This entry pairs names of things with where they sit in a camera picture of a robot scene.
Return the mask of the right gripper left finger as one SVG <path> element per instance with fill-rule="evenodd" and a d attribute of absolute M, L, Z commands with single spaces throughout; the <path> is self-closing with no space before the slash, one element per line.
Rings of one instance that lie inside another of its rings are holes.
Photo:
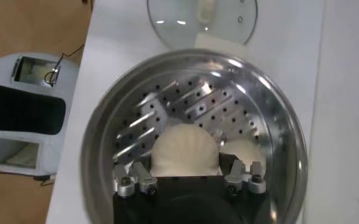
<path fill-rule="evenodd" d="M 112 195 L 131 197 L 136 192 L 154 195 L 157 191 L 157 178 L 141 161 L 131 165 L 115 164 L 112 170 Z"/>

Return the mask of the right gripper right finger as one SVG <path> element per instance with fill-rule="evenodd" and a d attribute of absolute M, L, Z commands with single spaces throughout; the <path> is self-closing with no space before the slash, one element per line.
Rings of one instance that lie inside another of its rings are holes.
<path fill-rule="evenodd" d="M 245 163 L 235 155 L 220 153 L 220 169 L 230 195 L 238 195 L 242 192 L 244 183 L 247 183 L 250 193 L 266 192 L 266 181 L 263 178 L 263 166 L 260 161 L 253 161 L 250 171 L 247 172 Z"/>

